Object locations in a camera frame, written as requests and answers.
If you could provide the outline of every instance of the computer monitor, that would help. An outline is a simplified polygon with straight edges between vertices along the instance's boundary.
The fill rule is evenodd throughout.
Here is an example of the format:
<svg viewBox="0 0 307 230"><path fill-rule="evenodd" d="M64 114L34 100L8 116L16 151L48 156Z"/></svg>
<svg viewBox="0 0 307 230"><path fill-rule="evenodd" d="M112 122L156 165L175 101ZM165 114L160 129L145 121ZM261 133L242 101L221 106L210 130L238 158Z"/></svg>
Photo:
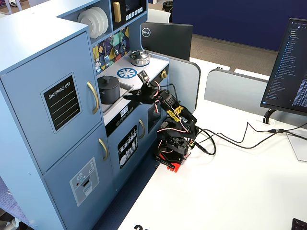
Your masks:
<svg viewBox="0 0 307 230"><path fill-rule="evenodd" d="M189 61L193 25L143 23L142 47Z"/></svg>
<svg viewBox="0 0 307 230"><path fill-rule="evenodd" d="M260 106L307 116L307 20L290 18Z"/></svg>

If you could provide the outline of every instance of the knob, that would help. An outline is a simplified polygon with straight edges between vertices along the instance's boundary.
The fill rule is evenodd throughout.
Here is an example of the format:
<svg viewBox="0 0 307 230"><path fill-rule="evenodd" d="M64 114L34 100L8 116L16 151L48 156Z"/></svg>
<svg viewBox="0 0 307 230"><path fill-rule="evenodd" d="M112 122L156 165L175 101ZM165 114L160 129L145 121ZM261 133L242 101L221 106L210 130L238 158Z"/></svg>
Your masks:
<svg viewBox="0 0 307 230"><path fill-rule="evenodd" d="M162 71L162 73L161 73L161 78L162 78L162 79L167 78L167 73L166 73L165 70Z"/></svg>
<svg viewBox="0 0 307 230"><path fill-rule="evenodd" d="M103 79L105 80L105 83L107 83L107 84L110 82L109 76L103 76Z"/></svg>

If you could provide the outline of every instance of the black trash can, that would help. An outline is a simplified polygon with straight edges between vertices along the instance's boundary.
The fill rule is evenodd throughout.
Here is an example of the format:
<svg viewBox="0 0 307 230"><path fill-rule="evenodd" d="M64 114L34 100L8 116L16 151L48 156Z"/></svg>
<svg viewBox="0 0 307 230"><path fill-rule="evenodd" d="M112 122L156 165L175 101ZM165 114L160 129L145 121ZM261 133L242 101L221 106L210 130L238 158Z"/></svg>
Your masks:
<svg viewBox="0 0 307 230"><path fill-rule="evenodd" d="M170 12L171 16L169 17L169 22L172 22L172 18L173 18L173 1L165 1L163 2L163 8L162 10L164 10L165 12Z"/></svg>

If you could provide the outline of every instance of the pot lid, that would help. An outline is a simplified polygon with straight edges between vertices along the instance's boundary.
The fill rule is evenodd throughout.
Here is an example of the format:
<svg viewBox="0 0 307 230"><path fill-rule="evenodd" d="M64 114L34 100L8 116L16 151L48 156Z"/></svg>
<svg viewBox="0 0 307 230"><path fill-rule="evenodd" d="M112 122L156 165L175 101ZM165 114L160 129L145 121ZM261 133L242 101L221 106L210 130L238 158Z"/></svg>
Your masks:
<svg viewBox="0 0 307 230"><path fill-rule="evenodd" d="M102 90L110 90L119 85L119 80L113 76L103 76L98 78L98 87Z"/></svg>
<svg viewBox="0 0 307 230"><path fill-rule="evenodd" d="M130 54L130 58L134 59L134 60L147 60L149 57L149 53L146 51L134 51Z"/></svg>

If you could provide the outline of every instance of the black chalkboard label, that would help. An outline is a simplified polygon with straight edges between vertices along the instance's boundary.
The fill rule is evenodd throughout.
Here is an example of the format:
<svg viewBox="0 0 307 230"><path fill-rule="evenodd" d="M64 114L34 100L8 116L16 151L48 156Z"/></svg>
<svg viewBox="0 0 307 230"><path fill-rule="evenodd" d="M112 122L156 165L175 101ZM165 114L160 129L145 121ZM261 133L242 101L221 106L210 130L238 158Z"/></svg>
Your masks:
<svg viewBox="0 0 307 230"><path fill-rule="evenodd" d="M58 130L81 110L72 75L44 93L55 130Z"/></svg>

